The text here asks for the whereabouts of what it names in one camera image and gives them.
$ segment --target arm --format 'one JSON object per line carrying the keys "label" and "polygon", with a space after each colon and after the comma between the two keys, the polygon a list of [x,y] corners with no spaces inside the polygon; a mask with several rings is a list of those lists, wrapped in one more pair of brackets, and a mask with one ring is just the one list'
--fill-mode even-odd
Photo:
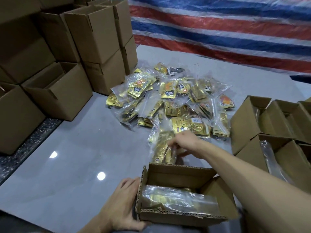
{"label": "arm", "polygon": [[98,215],[93,217],[78,233],[110,233],[111,231],[142,231],[146,222],[133,219],[132,206],[140,178],[123,179]]}
{"label": "arm", "polygon": [[222,177],[243,207],[271,233],[310,232],[311,195],[223,149],[202,141],[190,131],[169,141],[206,160]]}

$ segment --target pile of packets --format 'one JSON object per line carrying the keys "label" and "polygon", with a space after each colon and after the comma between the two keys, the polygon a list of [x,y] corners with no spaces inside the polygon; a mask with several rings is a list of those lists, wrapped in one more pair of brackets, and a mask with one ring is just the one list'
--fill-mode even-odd
{"label": "pile of packets", "polygon": [[191,130],[202,139],[230,136],[226,110],[234,107],[224,95],[231,85],[206,75],[197,78],[188,69],[142,66],[112,88],[106,104],[117,119],[132,128],[150,127],[150,159],[175,164],[176,151],[167,145],[176,133]]}

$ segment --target hand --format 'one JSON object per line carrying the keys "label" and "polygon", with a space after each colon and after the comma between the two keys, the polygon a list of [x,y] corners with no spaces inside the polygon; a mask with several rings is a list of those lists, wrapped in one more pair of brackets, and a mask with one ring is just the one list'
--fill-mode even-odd
{"label": "hand", "polygon": [[177,154],[181,157],[192,154],[193,156],[203,159],[204,157],[197,152],[198,146],[200,145],[201,140],[190,130],[179,132],[176,136],[167,142],[169,146],[178,145],[181,148],[185,149],[180,152],[177,149]]}
{"label": "hand", "polygon": [[99,220],[103,223],[102,232],[142,231],[148,225],[147,222],[134,220],[132,216],[132,206],[139,183],[140,178],[126,178],[119,183],[98,214]]}

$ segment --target gray table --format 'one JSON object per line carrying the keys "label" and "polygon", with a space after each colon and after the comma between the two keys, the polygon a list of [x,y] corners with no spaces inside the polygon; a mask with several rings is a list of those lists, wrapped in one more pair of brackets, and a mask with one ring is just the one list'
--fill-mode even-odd
{"label": "gray table", "polygon": [[[137,53],[151,65],[176,58],[193,72],[199,68],[199,75],[211,71],[215,78],[233,85],[227,94],[237,107],[247,95],[292,102],[303,99],[287,75],[148,46],[139,46]],[[53,232],[72,233],[98,213],[122,178],[141,175],[149,161],[150,129],[126,129],[105,101],[106,96],[94,93],[74,121],[64,121],[0,186],[1,210]],[[230,144],[213,142],[230,151]],[[210,167],[193,156],[185,164]],[[105,178],[99,180],[102,173]],[[160,231],[198,230],[160,224],[146,229]],[[210,231],[239,232],[239,221],[212,226]]]}

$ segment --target red white blue striped tarp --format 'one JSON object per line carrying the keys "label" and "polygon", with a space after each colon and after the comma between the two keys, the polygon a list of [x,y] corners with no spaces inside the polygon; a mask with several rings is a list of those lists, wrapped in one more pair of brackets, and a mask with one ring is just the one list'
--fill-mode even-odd
{"label": "red white blue striped tarp", "polygon": [[137,44],[311,74],[311,0],[128,0]]}

